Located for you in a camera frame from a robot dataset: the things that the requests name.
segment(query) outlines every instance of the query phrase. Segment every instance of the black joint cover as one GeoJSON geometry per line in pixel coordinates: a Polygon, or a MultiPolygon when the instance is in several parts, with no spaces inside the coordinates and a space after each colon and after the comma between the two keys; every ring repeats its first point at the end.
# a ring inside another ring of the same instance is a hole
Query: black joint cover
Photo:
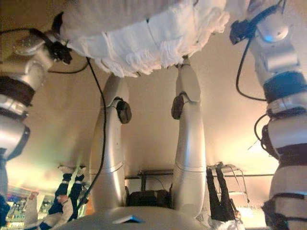
{"type": "Polygon", "coordinates": [[[180,119],[180,116],[181,116],[181,113],[182,113],[182,108],[183,108],[183,97],[182,95],[179,95],[177,97],[174,98],[174,101],[173,101],[173,106],[172,106],[172,117],[175,119],[175,120],[179,120],[180,119]]]}
{"type": "Polygon", "coordinates": [[[123,100],[119,101],[116,106],[118,118],[122,124],[127,124],[132,118],[129,104],[123,100]]]}

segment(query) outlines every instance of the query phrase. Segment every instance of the black cable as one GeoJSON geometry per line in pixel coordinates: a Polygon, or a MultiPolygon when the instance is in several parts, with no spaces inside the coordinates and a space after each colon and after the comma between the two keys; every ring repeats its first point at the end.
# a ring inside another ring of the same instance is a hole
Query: black cable
{"type": "Polygon", "coordinates": [[[73,73],[80,73],[82,72],[83,70],[85,70],[88,66],[88,62],[86,62],[86,64],[81,68],[81,69],[78,69],[78,70],[75,70],[75,71],[72,71],[72,72],[60,72],[60,71],[52,71],[52,70],[48,70],[48,73],[58,73],[58,74],[73,74],[73,73]]]}
{"type": "Polygon", "coordinates": [[[283,5],[282,5],[282,14],[283,14],[284,9],[285,9],[285,7],[286,7],[286,2],[287,2],[287,0],[279,0],[279,2],[277,3],[277,5],[280,6],[280,4],[282,3],[282,1],[283,1],[283,5]]]}
{"type": "Polygon", "coordinates": [[[99,84],[99,82],[98,82],[98,79],[97,79],[97,77],[96,77],[96,74],[95,74],[95,72],[94,72],[94,70],[93,70],[93,67],[92,67],[92,65],[91,65],[90,59],[89,59],[88,57],[86,57],[86,60],[87,60],[87,63],[88,63],[88,65],[89,65],[89,67],[91,68],[93,77],[94,77],[94,79],[95,79],[95,81],[96,81],[96,84],[97,84],[97,87],[98,87],[98,89],[99,89],[99,91],[100,91],[100,94],[101,94],[101,97],[102,97],[102,101],[103,101],[103,105],[104,105],[104,109],[103,109],[103,110],[104,110],[104,117],[105,117],[105,120],[104,120],[104,128],[103,128],[103,134],[104,134],[104,135],[103,135],[103,139],[104,139],[104,140],[103,140],[103,145],[102,145],[102,155],[101,155],[101,161],[100,161],[99,170],[98,170],[98,172],[97,172],[95,178],[93,179],[91,185],[89,186],[89,188],[87,189],[87,191],[86,191],[85,194],[83,195],[82,199],[80,200],[80,202],[79,202],[79,204],[78,204],[78,206],[77,206],[75,212],[77,212],[77,211],[79,210],[79,208],[82,206],[82,204],[84,203],[85,199],[87,198],[87,196],[88,196],[89,193],[91,192],[92,187],[94,186],[94,184],[95,184],[95,182],[96,182],[98,176],[100,175],[100,172],[101,172],[101,170],[102,170],[102,166],[103,166],[104,160],[105,160],[105,149],[106,149],[106,101],[105,101],[105,97],[104,97],[104,95],[103,95],[103,93],[102,93],[102,90],[101,90],[100,84],[99,84]]]}
{"type": "Polygon", "coordinates": [[[154,179],[156,179],[158,182],[160,182],[160,184],[162,185],[163,189],[166,190],[164,185],[163,185],[163,183],[158,178],[156,178],[154,176],[147,176],[146,178],[154,178],[154,179]]]}
{"type": "Polygon", "coordinates": [[[267,114],[264,114],[264,115],[262,115],[261,117],[259,117],[258,120],[256,121],[255,125],[254,125],[254,133],[255,133],[255,135],[256,135],[256,137],[257,137],[257,139],[258,139],[259,141],[261,141],[261,139],[260,139],[260,137],[258,136],[258,133],[257,133],[257,125],[258,125],[259,121],[260,121],[262,118],[264,118],[266,115],[267,115],[267,114]]]}
{"type": "Polygon", "coordinates": [[[8,33],[12,33],[12,32],[17,32],[17,31],[30,31],[32,28],[16,28],[16,29],[11,29],[11,30],[3,30],[0,31],[0,35],[2,34],[8,34],[8,33]]]}
{"type": "Polygon", "coordinates": [[[245,50],[244,50],[244,52],[243,52],[243,55],[242,55],[242,58],[241,58],[241,61],[240,61],[239,69],[238,69],[238,72],[237,72],[237,75],[236,75],[236,90],[237,90],[237,92],[238,92],[240,95],[242,95],[242,96],[244,96],[244,97],[246,97],[246,98],[249,98],[249,99],[252,99],[252,100],[257,100],[257,101],[266,102],[265,99],[261,99],[261,98],[257,98],[257,97],[252,97],[252,96],[248,96],[248,95],[244,94],[244,93],[240,90],[240,88],[239,88],[239,81],[240,81],[241,70],[242,70],[242,67],[243,67],[243,64],[244,64],[244,60],[245,60],[245,56],[246,56],[246,54],[247,54],[247,52],[248,52],[248,48],[249,48],[249,46],[250,46],[251,41],[252,41],[252,37],[250,37],[250,38],[248,39],[248,43],[247,43],[247,45],[246,45],[246,47],[245,47],[245,50]]]}

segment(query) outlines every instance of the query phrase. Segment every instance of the person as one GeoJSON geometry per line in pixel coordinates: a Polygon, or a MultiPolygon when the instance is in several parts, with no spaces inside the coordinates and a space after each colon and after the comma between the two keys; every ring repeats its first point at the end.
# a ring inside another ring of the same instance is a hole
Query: person
{"type": "Polygon", "coordinates": [[[211,217],[208,219],[208,224],[212,230],[245,230],[243,222],[241,221],[240,212],[237,210],[234,212],[233,210],[220,165],[216,168],[216,174],[221,188],[221,201],[217,196],[214,186],[212,170],[207,168],[207,184],[211,211],[211,217]]]}
{"type": "Polygon", "coordinates": [[[59,166],[58,169],[63,172],[63,180],[55,192],[53,205],[49,209],[48,215],[43,220],[37,221],[36,197],[38,192],[32,192],[25,207],[24,230],[48,230],[78,217],[77,200],[82,190],[86,167],[80,166],[78,169],[69,196],[67,196],[67,189],[75,168],[59,166]]]}

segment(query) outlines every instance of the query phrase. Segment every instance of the person in blue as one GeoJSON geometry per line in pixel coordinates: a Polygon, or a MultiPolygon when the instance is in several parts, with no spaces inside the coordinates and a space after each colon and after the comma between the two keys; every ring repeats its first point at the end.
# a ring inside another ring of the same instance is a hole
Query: person in blue
{"type": "Polygon", "coordinates": [[[84,179],[85,166],[80,166],[75,182],[71,188],[71,193],[67,196],[67,189],[75,168],[59,166],[63,172],[63,180],[55,192],[53,205],[48,211],[48,215],[37,221],[38,213],[36,209],[38,192],[32,192],[26,202],[24,230],[48,230],[65,224],[78,217],[77,200],[82,190],[82,180],[84,179]]]}

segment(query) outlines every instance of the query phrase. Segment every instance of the humanoid robot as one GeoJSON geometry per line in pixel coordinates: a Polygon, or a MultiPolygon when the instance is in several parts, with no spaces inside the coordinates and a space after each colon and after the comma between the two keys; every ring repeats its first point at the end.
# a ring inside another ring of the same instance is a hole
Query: humanoid robot
{"type": "MultiPolygon", "coordinates": [[[[247,38],[255,57],[255,68],[263,87],[267,115],[262,144],[279,160],[273,177],[270,200],[263,206],[273,229],[298,230],[307,221],[307,84],[291,41],[291,28],[283,22],[280,5],[252,0],[247,19],[232,25],[233,44],[247,38]]],[[[69,63],[69,50],[52,35],[37,30],[15,45],[1,66],[0,153],[1,195],[7,193],[6,161],[21,154],[30,129],[27,116],[36,90],[42,85],[54,61],[69,63]]],[[[121,125],[129,122],[131,111],[125,79],[111,75],[104,88],[104,106],[94,132],[90,175],[95,180],[92,199],[96,213],[68,223],[60,229],[203,229],[194,218],[203,205],[205,189],[205,141],[201,117],[201,91],[197,76],[185,58],[178,65],[176,97],[172,116],[179,120],[179,138],[170,191],[170,208],[126,207],[121,125]],[[103,125],[106,119],[106,135],[103,125]],[[104,163],[102,139],[106,140],[104,163]]]]}

